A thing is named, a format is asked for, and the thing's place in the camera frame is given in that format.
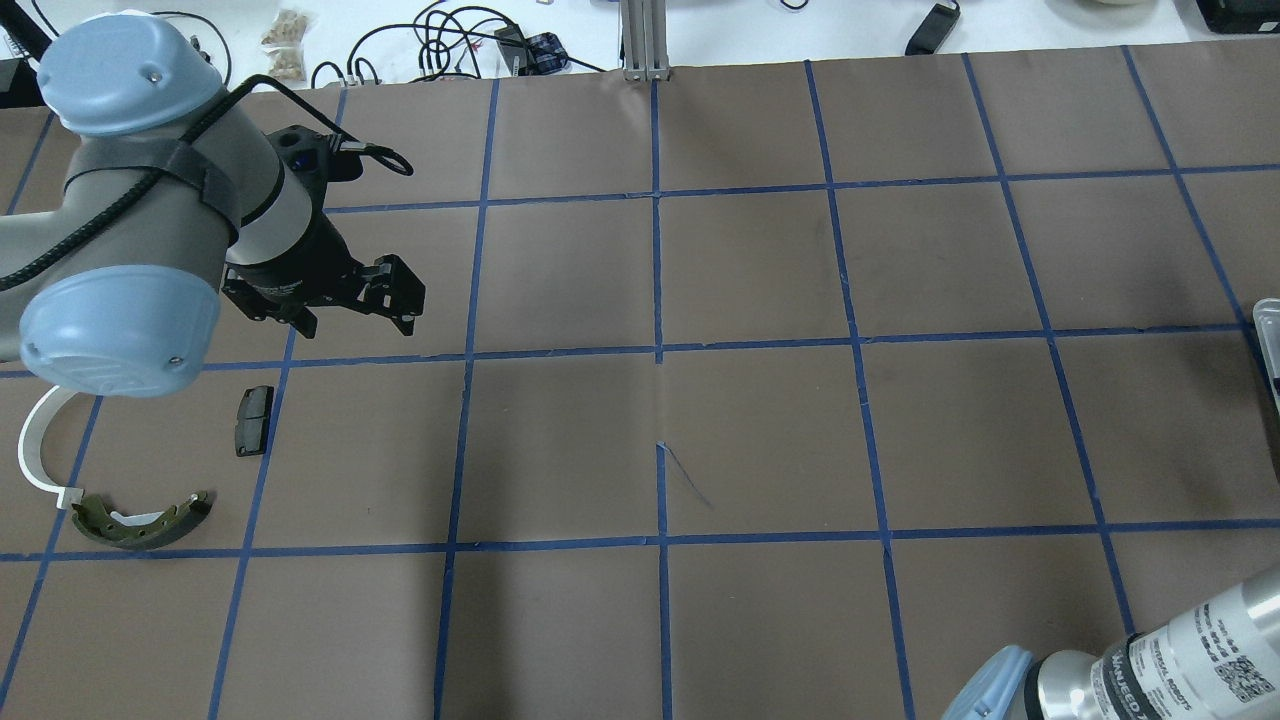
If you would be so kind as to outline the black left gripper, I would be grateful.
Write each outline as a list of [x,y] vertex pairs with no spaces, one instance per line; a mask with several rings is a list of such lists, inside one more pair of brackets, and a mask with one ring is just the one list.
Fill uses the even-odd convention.
[[315,307],[383,316],[404,337],[425,309],[426,286],[394,254],[365,266],[328,217],[316,211],[306,231],[282,255],[257,264],[230,263],[221,292],[251,320],[273,319],[306,340],[317,332]]

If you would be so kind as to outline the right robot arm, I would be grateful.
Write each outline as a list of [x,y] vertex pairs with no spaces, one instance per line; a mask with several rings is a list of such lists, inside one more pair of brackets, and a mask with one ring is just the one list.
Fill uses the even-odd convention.
[[1276,719],[1279,570],[1270,568],[1097,656],[1010,644],[946,719]]

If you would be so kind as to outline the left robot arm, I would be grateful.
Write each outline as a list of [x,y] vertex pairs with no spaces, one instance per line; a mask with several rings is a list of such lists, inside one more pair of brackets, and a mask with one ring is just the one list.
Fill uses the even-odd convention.
[[3,361],[64,389],[151,398],[202,373],[229,299],[311,338],[317,307],[413,333],[426,288],[388,254],[362,264],[324,211],[365,143],[269,76],[228,88],[179,31],[146,13],[54,40],[37,83],[79,138],[51,211],[3,218]]

